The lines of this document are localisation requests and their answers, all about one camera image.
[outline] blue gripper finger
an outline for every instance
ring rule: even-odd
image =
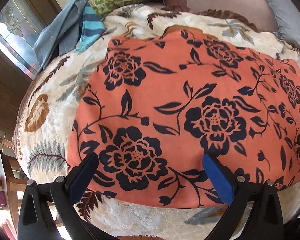
[[[223,166],[216,157],[211,156],[209,153],[203,155],[202,166],[221,201],[231,205],[234,199],[236,183],[230,169]]]

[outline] brown leaf print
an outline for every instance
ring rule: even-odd
[[[173,17],[177,18],[178,15],[181,15],[181,13],[179,12],[170,12],[170,13],[151,13],[148,15],[148,25],[150,27],[151,30],[153,30],[153,25],[152,25],[152,21],[154,18],[156,18],[157,16],[162,16],[162,17],[166,17],[166,18],[171,18],[173,19]]]
[[[33,98],[33,96],[34,96],[34,94],[36,93],[36,92],[38,92],[41,88],[42,88],[42,86],[45,84],[45,83],[47,83],[48,82],[48,80],[68,61],[68,58],[70,58],[70,56],[67,56],[67,57],[65,57],[65,58],[63,58],[63,59],[61,59],[59,62],[58,62],[58,64],[57,64],[57,66],[48,74],[48,76],[42,81],[42,83],[33,91],[33,93],[32,93],[32,95],[31,95],[31,97],[30,97],[30,100],[29,100],[29,104],[28,104],[28,106],[30,106],[30,102],[31,102],[31,100],[32,100],[32,98]]]
[[[79,208],[79,214],[86,220],[90,222],[90,212],[93,211],[94,207],[98,208],[98,201],[102,204],[103,200],[101,194],[91,190],[87,190],[77,204]]]
[[[34,103],[31,112],[25,123],[26,132],[37,131],[46,121],[49,113],[48,95],[40,95]]]

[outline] navy blue stripe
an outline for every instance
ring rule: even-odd
[[[96,29],[96,30],[90,30],[90,29],[83,29],[83,35],[87,37],[94,36],[96,34],[102,34],[105,30],[104,29]]]
[[[84,15],[84,21],[96,21],[96,22],[99,22],[100,18],[98,17],[97,14],[89,13],[89,14],[85,14]]]

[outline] gray leaf print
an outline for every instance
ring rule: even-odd
[[[31,173],[34,169],[41,169],[42,171],[58,172],[66,169],[65,146],[60,145],[54,141],[50,142],[44,140],[31,151],[28,172]]]

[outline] brown ruffled fabric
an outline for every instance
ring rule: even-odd
[[[222,11],[222,10],[208,9],[207,11],[197,12],[187,6],[182,6],[182,5],[166,6],[166,7],[162,8],[162,10],[173,11],[173,12],[189,12],[189,13],[193,13],[193,14],[197,14],[197,15],[205,15],[205,16],[210,16],[210,17],[219,18],[219,19],[237,19],[240,22],[247,25],[248,27],[250,27],[255,32],[257,32],[257,33],[262,32],[262,30],[259,30],[254,23],[250,23],[241,14],[238,14],[238,13],[235,13],[232,11],[228,11],[228,10]]]

